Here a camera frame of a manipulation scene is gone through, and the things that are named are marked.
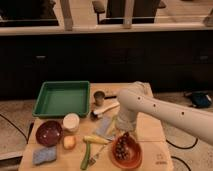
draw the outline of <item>green tray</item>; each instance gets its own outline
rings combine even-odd
[[[33,116],[64,117],[76,113],[85,117],[89,112],[90,84],[88,81],[44,82],[36,101]]]

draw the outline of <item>dark bowl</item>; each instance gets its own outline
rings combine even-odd
[[[57,121],[47,121],[39,126],[36,132],[38,143],[51,147],[56,145],[62,137],[62,127]]]
[[[129,157],[127,159],[118,159],[116,157],[116,144],[119,137],[114,140],[109,148],[110,160],[114,165],[121,169],[136,169],[142,163],[142,149],[131,136],[128,137],[126,146],[129,151]]]

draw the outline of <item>cable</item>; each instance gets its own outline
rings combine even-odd
[[[186,166],[186,168],[188,169],[188,171],[191,171],[191,168],[189,167],[189,165],[185,161],[183,161],[182,159],[180,159],[179,157],[171,156],[171,158],[180,161],[181,163],[184,164],[184,166]]]
[[[5,116],[3,116],[2,114],[0,114],[0,116],[2,118],[4,118],[7,122],[9,122],[13,127],[15,127],[25,138],[26,142],[28,142],[28,138],[27,136],[22,132],[22,130],[20,130],[14,123],[12,123],[9,119],[7,119]]]
[[[182,150],[189,150],[189,149],[193,148],[197,144],[198,138],[196,138],[195,142],[191,146],[188,146],[188,147],[177,146],[177,145],[173,144],[172,142],[170,142],[169,140],[166,140],[166,142],[169,143],[170,145],[172,145],[175,148],[182,149]]]

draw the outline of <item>small white cup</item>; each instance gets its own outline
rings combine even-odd
[[[63,119],[63,126],[69,132],[76,132],[79,126],[79,116],[75,113],[67,114]]]

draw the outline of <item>white bowl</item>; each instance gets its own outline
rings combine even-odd
[[[70,132],[76,132],[79,126],[79,116],[75,113],[67,114],[63,119],[63,126]]]

